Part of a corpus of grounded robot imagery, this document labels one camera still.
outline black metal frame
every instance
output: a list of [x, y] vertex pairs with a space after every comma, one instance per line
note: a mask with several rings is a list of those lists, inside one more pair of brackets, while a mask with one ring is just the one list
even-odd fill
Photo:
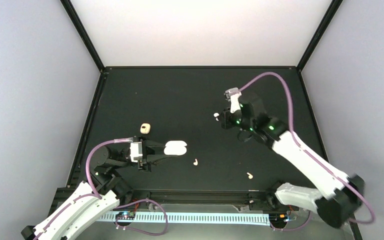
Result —
[[102, 73], [105, 66], [101, 61], [101, 58], [98, 55], [97, 50], [95, 49], [94, 45], [92, 44], [91, 38], [89, 37], [88, 33], [86, 32], [85, 27], [83, 26], [82, 21], [80, 21], [79, 15], [77, 15], [76, 10], [74, 9], [74, 6], [70, 0], [61, 0], [62, 5], [65, 8], [65, 11], [67, 12], [68, 16], [70, 17], [75, 29], [77, 30], [78, 34], [80, 35], [81, 40], [83, 41], [84, 45], [86, 46], [87, 50], [90, 53], [90, 56], [92, 57], [93, 61], [95, 62], [98, 70]]
[[304, 69], [304, 67], [306, 66], [312, 53], [316, 49], [317, 44], [319, 43], [320, 39], [322, 39], [323, 34], [325, 33], [326, 29], [328, 28], [329, 24], [331, 23], [331, 20], [334, 18], [335, 13], [337, 12], [342, 1], [343, 0], [333, 0], [330, 3], [329, 7], [327, 8], [326, 13], [324, 14], [323, 18], [321, 19], [320, 24], [318, 25], [317, 29], [315, 30], [314, 35], [312, 36], [310, 43], [308, 44], [307, 48], [305, 49], [305, 52], [302, 55], [301, 60], [299, 60], [299, 63], [296, 66], [298, 71], [301, 72]]
[[[61, 187], [56, 190], [48, 216], [65, 202], [75, 191], [75, 187]], [[160, 204], [188, 204], [188, 205], [233, 205], [237, 208], [249, 206], [251, 211], [263, 211], [265, 214], [284, 214], [289, 211], [288, 206], [270, 209], [268, 205], [259, 201], [264, 192], [260, 191], [179, 191], [179, 190], [134, 190], [133, 199], [152, 199]], [[147, 203], [141, 203], [139, 208], [146, 208]]]
[[[52, 202], [52, 206], [51, 206], [50, 211], [49, 211], [49, 214], [51, 214], [58, 207], [59, 202], [64, 201], [66, 198], [68, 198], [68, 196], [71, 195], [72, 192], [74, 191], [74, 189], [77, 187], [79, 175], [80, 175], [81, 160], [84, 157], [86, 143], [87, 143], [88, 138], [89, 138], [89, 133], [90, 133], [90, 130], [92, 127], [92, 123], [94, 121], [94, 117], [95, 117], [97, 108], [98, 108], [98, 103], [99, 103], [99, 100], [101, 98], [101, 95], [102, 95], [102, 92], [103, 92], [103, 89], [104, 89], [104, 86], [106, 83], [107, 75], [108, 75], [108, 72], [106, 71], [106, 69], [112, 69], [112, 68], [164, 68], [164, 66], [155, 66], [155, 67], [108, 66], [106, 68], [104, 66], [104, 64], [102, 63], [101, 58], [99, 57], [98, 52], [96, 51], [88, 33], [86, 32], [86, 29], [83, 26], [79, 16], [77, 15], [76, 10], [74, 9], [74, 6], [71, 3], [71, 1], [70, 0], [60, 0], [60, 1], [61, 1], [62, 5], [64, 6], [68, 16], [70, 17], [74, 27], [76, 28], [78, 34], [80, 35], [84, 45], [86, 46], [87, 50], [89, 51], [93, 61], [95, 62], [96, 66], [97, 66], [97, 68], [101, 74], [99, 76], [98, 84], [96, 86], [96, 90], [95, 90], [95, 93], [93, 95], [92, 104], [90, 106], [89, 113], [87, 115], [86, 122], [85, 122], [85, 125], [83, 128], [83, 132], [81, 134], [80, 142], [79, 142], [79, 145], [77, 147], [77, 151], [76, 151], [76, 154], [74, 157], [73, 165], [72, 165], [71, 170], [70, 170], [70, 174], [69, 174], [68, 181], [67, 181], [67, 186], [57, 189], [54, 201]], [[311, 38], [311, 41], [309, 42], [307, 48], [305, 49], [304, 54], [302, 55], [299, 63], [296, 66], [296, 71], [297, 71], [297, 74], [299, 76], [299, 80], [302, 84], [302, 89], [304, 90], [305, 99], [306, 99], [307, 104], [308, 104], [309, 109], [310, 109], [312, 121], [316, 127], [317, 138], [321, 144], [322, 157], [326, 160], [328, 159], [327, 155], [326, 155], [326, 150], [325, 150], [324, 145], [323, 145], [323, 141], [322, 141], [322, 138], [320, 135], [319, 128], [316, 124], [315, 115], [314, 115], [314, 112], [313, 112], [313, 109], [312, 109], [312, 106], [310, 103], [310, 99], [309, 99], [307, 90], [305, 88], [305, 84], [304, 84], [304, 80], [303, 80], [303, 77], [301, 75], [301, 72], [304, 69], [308, 60], [310, 59], [312, 53], [316, 49], [317, 44], [319, 43], [319, 41], [322, 38], [323, 34], [325, 33], [326, 29], [328, 28], [329, 23], [333, 19], [335, 13], [337, 12], [337, 10], [340, 7], [342, 2], [343, 2], [343, 0], [332, 0], [329, 8], [327, 9], [326, 13], [323, 16], [323, 19], [321, 20], [321, 22], [320, 22], [319, 26], [317, 27], [313, 37]], [[187, 68], [202, 68], [202, 66], [187, 66]], [[290, 66], [278, 66], [276, 68], [292, 68], [292, 67], [290, 67]], [[220, 193], [220, 192], [215, 193], [215, 194], [211, 194], [211, 193], [209, 194], [208, 192], [195, 192], [195, 193], [189, 194], [189, 195], [183, 195], [182, 193], [179, 192], [177, 195], [182, 196], [182, 197], [174, 198], [174, 200], [173, 199], [163, 199], [163, 198], [159, 199], [159, 196], [161, 196], [161, 193], [159, 193], [159, 192], [137, 191], [135, 194], [137, 194], [138, 197], [144, 196], [144, 195], [146, 195], [147, 197], [151, 197], [151, 195], [153, 195], [153, 198], [157, 198], [160, 202], [166, 202], [166, 203], [182, 203], [182, 202], [188, 203], [188, 204], [198, 203], [196, 201], [197, 196], [199, 196], [200, 198], [205, 196], [205, 198], [208, 199], [207, 204], [217, 204], [217, 203], [218, 204], [222, 204], [222, 203], [226, 204], [227, 202], [225, 202], [225, 200], [228, 200], [228, 202], [231, 202], [231, 204], [233, 203], [233, 204], [240, 205], [240, 203], [243, 204], [244, 199], [252, 197], [251, 195], [253, 193], [242, 192], [242, 193], [238, 193], [236, 196], [227, 195], [227, 196], [225, 196], [226, 198], [224, 198], [224, 197], [222, 197], [223, 193]], [[254, 206], [254, 208], [259, 209], [259, 208], [261, 208], [261, 206]], [[264, 212], [278, 213], [279, 211], [278, 210], [277, 211], [271, 211], [269, 209], [265, 209]], [[351, 223], [350, 227], [352, 229], [354, 239], [355, 240], [362, 240], [363, 238], [360, 234], [360, 230], [358, 228], [358, 225], [356, 223]]]

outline white backdrop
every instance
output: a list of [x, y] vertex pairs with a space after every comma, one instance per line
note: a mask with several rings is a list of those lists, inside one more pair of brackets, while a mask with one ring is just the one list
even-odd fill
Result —
[[105, 66], [296, 66], [331, 0], [72, 0]]

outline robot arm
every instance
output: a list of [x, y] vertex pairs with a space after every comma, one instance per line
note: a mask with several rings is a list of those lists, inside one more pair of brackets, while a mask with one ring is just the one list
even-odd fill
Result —
[[184, 141], [166, 144], [133, 137], [130, 147], [118, 152], [107, 146], [96, 150], [90, 160], [93, 184], [101, 199], [93, 194], [89, 183], [82, 181], [74, 193], [58, 209], [36, 226], [26, 226], [21, 232], [26, 240], [73, 240], [106, 212], [131, 201], [132, 188], [116, 171], [137, 165], [151, 171], [151, 165], [162, 159], [186, 153]]
[[349, 177], [330, 165], [301, 141], [296, 133], [290, 132], [286, 123], [269, 116], [262, 100], [255, 94], [243, 95], [237, 88], [232, 88], [224, 95], [230, 102], [230, 107], [215, 115], [221, 127], [224, 129], [237, 127], [243, 132], [248, 132], [259, 143], [266, 145], [293, 164], [316, 187], [278, 183], [274, 187], [274, 196], [278, 203], [311, 210], [328, 225], [340, 228], [362, 205], [362, 202], [344, 186], [344, 183], [350, 184], [363, 194], [364, 181], [358, 175]]

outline black table surface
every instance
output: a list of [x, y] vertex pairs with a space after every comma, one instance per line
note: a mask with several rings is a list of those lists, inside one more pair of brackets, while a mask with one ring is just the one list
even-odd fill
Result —
[[[153, 166], [152, 172], [136, 167], [120, 169], [134, 189], [261, 191], [278, 180], [313, 187], [286, 159], [255, 140], [238, 141], [238, 129], [224, 130], [213, 117], [229, 105], [224, 97], [227, 89], [240, 88], [260, 73], [276, 72], [286, 80], [292, 94], [295, 132], [321, 155], [316, 126], [296, 69], [126, 67], [107, 71], [84, 158], [101, 142], [140, 136], [142, 123], [151, 125], [146, 136], [153, 141], [187, 143], [185, 155]], [[249, 90], [260, 95], [270, 115], [287, 122], [286, 96], [276, 77], [266, 76]], [[121, 150], [128, 146], [123, 143], [111, 147]]]

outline small white object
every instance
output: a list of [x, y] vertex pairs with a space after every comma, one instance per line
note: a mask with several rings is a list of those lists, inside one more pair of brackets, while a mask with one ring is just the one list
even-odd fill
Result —
[[216, 113], [214, 113], [214, 117], [215, 117], [215, 120], [216, 120], [216, 121], [218, 121], [218, 120], [219, 120], [219, 116], [220, 116], [220, 114], [218, 114], [217, 112], [216, 112]]
[[151, 131], [151, 125], [149, 123], [143, 123], [140, 126], [140, 133], [141, 134], [149, 134]]
[[187, 144], [185, 141], [168, 141], [165, 144], [166, 147], [186, 147]]
[[186, 142], [184, 141], [168, 141], [165, 144], [164, 154], [165, 155], [183, 155], [186, 153]]

